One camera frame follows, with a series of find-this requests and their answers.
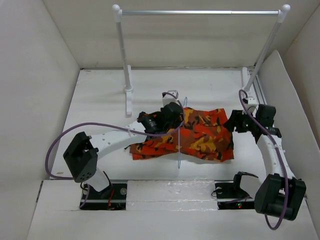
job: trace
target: orange camouflage fabric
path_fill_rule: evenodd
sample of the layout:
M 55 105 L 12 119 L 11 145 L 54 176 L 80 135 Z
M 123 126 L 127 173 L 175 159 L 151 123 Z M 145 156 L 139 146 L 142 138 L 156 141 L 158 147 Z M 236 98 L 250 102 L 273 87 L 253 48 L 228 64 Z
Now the orange camouflage fabric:
M 223 124 L 228 120 L 223 108 L 200 111 L 184 108 L 184 124 L 180 128 L 180 152 L 203 160 L 224 162 L 234 158 L 232 132 Z M 133 160 L 157 158 L 177 153 L 178 131 L 130 146 Z

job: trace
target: clear plastic tape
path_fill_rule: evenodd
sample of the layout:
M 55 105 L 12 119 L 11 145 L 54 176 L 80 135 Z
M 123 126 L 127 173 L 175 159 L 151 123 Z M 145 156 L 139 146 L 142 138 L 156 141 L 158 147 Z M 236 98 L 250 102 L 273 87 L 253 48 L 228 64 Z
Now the clear plastic tape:
M 128 181 L 128 211 L 214 211 L 213 180 Z

